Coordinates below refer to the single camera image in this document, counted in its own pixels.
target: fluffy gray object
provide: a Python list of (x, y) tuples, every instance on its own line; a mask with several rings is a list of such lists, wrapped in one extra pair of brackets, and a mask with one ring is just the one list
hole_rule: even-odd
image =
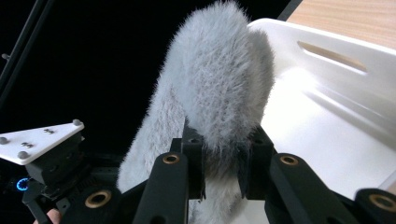
[(209, 148), (206, 199), (190, 200), (189, 223), (230, 223), (242, 210), (237, 147), (260, 125), (274, 85), (274, 55), (264, 32), (248, 29), (235, 2), (196, 10), (175, 35), (148, 113), (120, 166), (121, 192), (149, 178), (157, 156), (180, 138), (184, 120)]

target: bolt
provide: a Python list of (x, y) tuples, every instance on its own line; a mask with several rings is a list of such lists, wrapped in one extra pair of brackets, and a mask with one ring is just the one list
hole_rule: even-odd
[(24, 159), (26, 159), (28, 157), (29, 157), (29, 153), (27, 153), (25, 151), (18, 152), (18, 158), (20, 158), (21, 160), (24, 160)]
[(5, 137), (0, 137), (0, 145), (5, 145), (8, 143), (8, 140)]
[(79, 119), (73, 119), (73, 124), (79, 126), (82, 124), (82, 122)]

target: led light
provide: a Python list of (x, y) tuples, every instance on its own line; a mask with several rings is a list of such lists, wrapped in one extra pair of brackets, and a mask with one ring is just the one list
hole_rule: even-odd
[(17, 189), (20, 191), (26, 191), (27, 190), (27, 181), (28, 178), (22, 178), (17, 182)]

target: white tray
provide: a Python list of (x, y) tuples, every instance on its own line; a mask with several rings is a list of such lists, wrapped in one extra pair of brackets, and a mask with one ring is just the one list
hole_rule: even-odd
[[(285, 21), (261, 19), (249, 27), (268, 34), (276, 56), (276, 84), (262, 120), (276, 150), (303, 158), (350, 199), (363, 188), (391, 191), (396, 50)], [(257, 208), (235, 223), (265, 223), (263, 206)]]

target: wooden table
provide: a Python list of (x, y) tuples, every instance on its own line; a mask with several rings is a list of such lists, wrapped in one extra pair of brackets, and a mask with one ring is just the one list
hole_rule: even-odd
[(288, 22), (396, 49), (396, 0), (303, 0)]

